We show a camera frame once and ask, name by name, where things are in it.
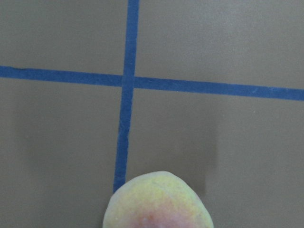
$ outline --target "blue line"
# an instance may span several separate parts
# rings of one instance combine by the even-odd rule
[[[304,89],[281,87],[195,82],[148,77],[135,77],[134,87],[139,89],[155,89],[190,93],[250,96],[304,101]]]
[[[17,69],[0,66],[0,77],[51,82],[122,86],[122,76],[42,69]]]
[[[124,53],[122,99],[120,107],[119,132],[117,140],[117,153],[114,174],[115,192],[125,183],[128,147],[129,147],[129,130],[132,114],[132,99],[134,89],[134,74],[136,62],[136,39],[138,27],[139,0],[128,1],[128,16]]]

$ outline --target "gray floor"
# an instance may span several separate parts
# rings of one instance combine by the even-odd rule
[[[140,5],[136,75],[304,88],[304,2]],[[127,1],[2,1],[0,65],[123,72]],[[121,88],[0,78],[0,226],[97,228]],[[304,104],[135,89],[127,179],[167,170],[215,227],[304,224]]]

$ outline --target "blue tape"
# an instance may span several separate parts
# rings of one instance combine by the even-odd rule
[[[134,87],[139,89],[155,89],[190,93],[251,96],[304,101],[304,89],[281,87],[195,82],[148,77],[135,77]]]
[[[100,86],[122,86],[122,76],[119,75],[42,69],[17,69],[9,66],[0,66],[0,77]]]
[[[128,1],[128,16],[126,28],[126,41],[124,53],[122,99],[120,107],[119,132],[117,140],[117,153],[114,174],[115,192],[125,183],[128,147],[129,147],[129,130],[132,114],[132,99],[134,89],[134,74],[136,62],[136,40],[138,27],[139,0]]]

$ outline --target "gray surface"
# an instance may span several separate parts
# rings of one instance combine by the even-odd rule
[[[120,92],[0,78],[0,227],[101,227]]]
[[[136,75],[303,88],[304,1],[142,1]]]
[[[304,88],[303,7],[142,0],[136,75]],[[0,65],[122,74],[126,10],[2,1]],[[120,92],[0,78],[0,227],[101,227]],[[173,172],[216,227],[301,227],[303,115],[303,102],[136,89],[127,178]]]

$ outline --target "horizontal blue tape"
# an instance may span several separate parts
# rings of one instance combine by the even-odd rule
[[[177,92],[304,101],[304,89],[135,77],[134,87]]]
[[[122,86],[122,76],[119,75],[43,69],[18,69],[9,66],[0,66],[0,77],[100,86]]]
[[[125,183],[126,177],[129,147],[128,137],[131,125],[132,99],[135,77],[134,74],[136,62],[138,11],[139,0],[129,0],[123,66],[122,99],[120,106],[113,192],[115,192]]]

